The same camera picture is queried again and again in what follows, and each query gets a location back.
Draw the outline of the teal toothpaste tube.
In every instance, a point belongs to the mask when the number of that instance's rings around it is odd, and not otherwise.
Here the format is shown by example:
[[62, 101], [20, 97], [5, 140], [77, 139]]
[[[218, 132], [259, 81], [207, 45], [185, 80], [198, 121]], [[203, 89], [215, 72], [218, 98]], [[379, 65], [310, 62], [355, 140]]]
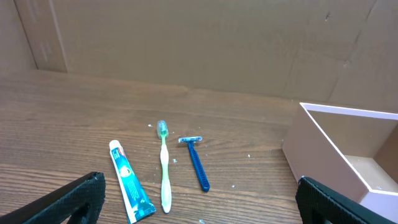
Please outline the teal toothpaste tube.
[[139, 182], [118, 140], [109, 142], [109, 153], [121, 188], [128, 223], [136, 223], [154, 214], [156, 208]]

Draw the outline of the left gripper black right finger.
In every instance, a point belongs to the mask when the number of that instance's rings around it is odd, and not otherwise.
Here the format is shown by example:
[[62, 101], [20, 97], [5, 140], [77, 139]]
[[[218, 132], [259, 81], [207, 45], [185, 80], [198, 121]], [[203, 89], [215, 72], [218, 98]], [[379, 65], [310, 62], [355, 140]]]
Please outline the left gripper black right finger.
[[303, 176], [295, 195], [303, 224], [393, 224], [313, 178]]

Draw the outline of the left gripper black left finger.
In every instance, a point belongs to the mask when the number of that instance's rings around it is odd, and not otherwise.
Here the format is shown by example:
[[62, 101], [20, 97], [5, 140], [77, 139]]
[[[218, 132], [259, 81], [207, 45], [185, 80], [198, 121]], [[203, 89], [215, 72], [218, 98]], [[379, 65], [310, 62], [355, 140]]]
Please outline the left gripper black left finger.
[[90, 172], [1, 217], [8, 224], [95, 224], [105, 200], [102, 172]]

